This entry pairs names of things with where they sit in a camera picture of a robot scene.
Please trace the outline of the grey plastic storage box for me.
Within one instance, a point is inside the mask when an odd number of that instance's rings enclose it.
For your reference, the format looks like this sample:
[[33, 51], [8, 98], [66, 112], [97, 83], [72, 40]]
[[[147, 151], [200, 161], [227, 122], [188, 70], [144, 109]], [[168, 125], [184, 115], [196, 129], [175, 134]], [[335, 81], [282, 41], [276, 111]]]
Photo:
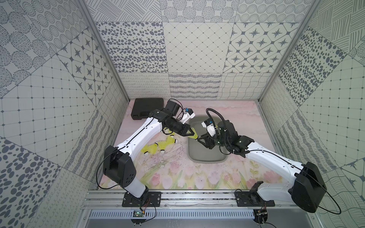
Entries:
[[226, 161], [228, 152], [224, 147], [217, 144], [209, 149], [206, 146], [213, 146], [213, 141], [202, 123], [208, 119], [208, 116], [196, 116], [189, 121], [189, 125], [198, 135], [198, 139], [188, 138], [188, 157], [196, 163], [221, 163]]

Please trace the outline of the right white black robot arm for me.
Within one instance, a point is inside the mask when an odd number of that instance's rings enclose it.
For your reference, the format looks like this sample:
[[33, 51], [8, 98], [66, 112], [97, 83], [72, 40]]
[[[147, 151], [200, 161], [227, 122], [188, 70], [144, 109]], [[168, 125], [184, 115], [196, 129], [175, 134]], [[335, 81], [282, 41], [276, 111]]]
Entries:
[[216, 125], [212, 119], [202, 122], [206, 134], [198, 138], [204, 147], [225, 147], [230, 154], [258, 162], [281, 176], [285, 183], [256, 182], [250, 189], [253, 202], [279, 200], [295, 203], [306, 212], [315, 213], [328, 193], [318, 167], [283, 157], [267, 150], [253, 139], [238, 135], [233, 124], [226, 120]]

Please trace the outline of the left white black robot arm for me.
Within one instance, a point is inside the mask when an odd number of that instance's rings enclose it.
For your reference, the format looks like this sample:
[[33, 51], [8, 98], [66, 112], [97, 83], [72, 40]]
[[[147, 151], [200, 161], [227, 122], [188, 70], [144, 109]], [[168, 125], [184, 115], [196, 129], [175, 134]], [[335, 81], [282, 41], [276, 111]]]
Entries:
[[183, 110], [183, 117], [177, 120], [173, 113], [163, 109], [150, 112], [143, 125], [116, 147], [108, 146], [100, 164], [102, 173], [137, 199], [146, 199], [147, 187], [136, 177], [134, 160], [142, 148], [163, 129], [167, 128], [180, 136], [193, 136], [188, 120], [195, 117], [190, 108]]

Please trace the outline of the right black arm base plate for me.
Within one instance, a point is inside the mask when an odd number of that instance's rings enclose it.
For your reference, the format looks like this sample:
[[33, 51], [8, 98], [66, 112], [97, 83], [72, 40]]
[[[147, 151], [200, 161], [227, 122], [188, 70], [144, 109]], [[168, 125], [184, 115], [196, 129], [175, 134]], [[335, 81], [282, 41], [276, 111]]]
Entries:
[[249, 191], [237, 189], [234, 192], [235, 200], [238, 207], [274, 207], [273, 200], [266, 201], [258, 194], [258, 188], [263, 181], [256, 182]]

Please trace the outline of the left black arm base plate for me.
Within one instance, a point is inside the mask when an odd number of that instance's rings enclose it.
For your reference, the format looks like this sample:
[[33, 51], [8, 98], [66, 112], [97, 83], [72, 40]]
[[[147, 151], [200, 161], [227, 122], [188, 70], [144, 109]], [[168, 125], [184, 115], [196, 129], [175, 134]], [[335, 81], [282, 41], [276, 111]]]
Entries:
[[123, 197], [122, 207], [160, 207], [161, 192], [145, 192], [140, 198], [126, 192]]

